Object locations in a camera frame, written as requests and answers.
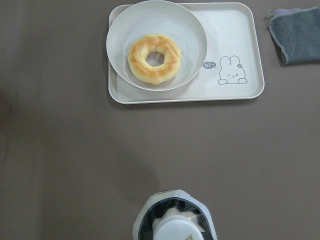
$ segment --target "tray rim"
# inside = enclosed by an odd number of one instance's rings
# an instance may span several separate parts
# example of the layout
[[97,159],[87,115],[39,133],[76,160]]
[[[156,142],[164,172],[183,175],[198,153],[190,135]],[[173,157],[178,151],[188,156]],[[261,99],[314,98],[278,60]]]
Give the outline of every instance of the tray rim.
[[[254,98],[257,98],[259,97],[262,92],[264,91],[265,89],[265,79],[264,79],[264,74],[263,74],[263,67],[262,67],[262,62],[261,62],[261,55],[260,55],[260,48],[259,48],[259,43],[258,43],[258,37],[257,37],[257,31],[256,31],[256,26],[255,26],[255,20],[254,20],[254,15],[253,15],[253,12],[251,11],[251,9],[241,3],[241,2],[180,2],[180,3],[177,3],[181,6],[192,6],[192,5],[224,5],[224,6],[228,6],[228,5],[239,5],[241,6],[242,8],[245,8],[248,12],[249,12],[249,17],[250,17],[250,24],[253,24],[253,27],[251,28],[251,30],[253,31],[254,33],[254,36],[251,36],[253,37],[253,45],[254,47],[257,49],[257,57],[256,57],[256,60],[258,60],[257,62],[257,66],[259,67],[258,71],[261,71],[261,89],[260,91],[258,91],[256,94],[254,95],[251,95],[251,96],[248,96],[248,97],[215,97],[215,98],[212,98],[212,97],[204,97],[204,98],[187,98],[187,99],[161,99],[161,100],[138,100],[138,101],[122,101],[122,100],[119,100],[116,96],[114,96],[113,94],[113,91],[111,89],[111,74],[110,72],[111,71],[114,71],[115,70],[113,69],[113,67],[111,66],[110,64],[110,61],[108,60],[108,91],[109,91],[109,94],[110,96],[112,97],[113,100],[115,100],[116,102],[120,103],[120,104],[123,104],[123,105],[131,105],[131,104],[152,104],[152,103],[176,103],[176,102],[201,102],[201,101],[223,101],[223,100],[226,100],[226,101],[229,101],[229,100],[249,100],[249,99],[254,99]],[[113,15],[115,14],[116,11],[118,11],[120,8],[123,8],[123,7],[130,7],[132,6],[133,4],[122,4],[122,5],[119,5],[119,6],[116,6],[109,14],[109,18],[108,18],[108,28],[110,28],[110,26],[112,25],[111,24],[111,21],[112,21],[112,17]]]

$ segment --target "bagel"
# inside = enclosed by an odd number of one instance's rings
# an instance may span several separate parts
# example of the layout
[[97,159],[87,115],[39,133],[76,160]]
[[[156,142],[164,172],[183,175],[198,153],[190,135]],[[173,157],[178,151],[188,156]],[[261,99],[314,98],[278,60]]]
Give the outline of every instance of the bagel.
[[[147,63],[150,53],[164,56],[163,64]],[[159,85],[171,80],[180,69],[182,52],[178,45],[164,34],[149,34],[137,40],[130,48],[128,62],[133,75],[142,82]]]

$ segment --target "ring-shaped bread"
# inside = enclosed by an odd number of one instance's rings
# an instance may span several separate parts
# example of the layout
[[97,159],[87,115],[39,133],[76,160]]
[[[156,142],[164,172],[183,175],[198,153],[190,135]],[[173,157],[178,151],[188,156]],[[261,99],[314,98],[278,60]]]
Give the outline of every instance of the ring-shaped bread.
[[[164,56],[163,64],[151,66],[147,63],[150,53]],[[128,62],[133,75],[145,82],[159,85],[171,80],[180,69],[182,52],[180,47],[164,34],[149,34],[136,41],[129,51]]]

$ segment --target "gray cloth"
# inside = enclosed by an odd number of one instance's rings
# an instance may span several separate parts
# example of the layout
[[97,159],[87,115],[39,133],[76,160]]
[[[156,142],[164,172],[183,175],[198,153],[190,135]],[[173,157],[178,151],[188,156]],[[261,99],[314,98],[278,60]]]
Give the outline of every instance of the gray cloth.
[[269,31],[281,48],[285,64],[320,60],[320,11],[277,9],[269,22]]

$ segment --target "white cap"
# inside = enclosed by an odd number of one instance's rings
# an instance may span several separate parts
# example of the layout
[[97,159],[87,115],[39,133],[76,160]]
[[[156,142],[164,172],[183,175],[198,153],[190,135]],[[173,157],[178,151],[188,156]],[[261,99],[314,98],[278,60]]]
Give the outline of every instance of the white cap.
[[163,219],[153,232],[153,240],[204,240],[197,226],[182,215]]

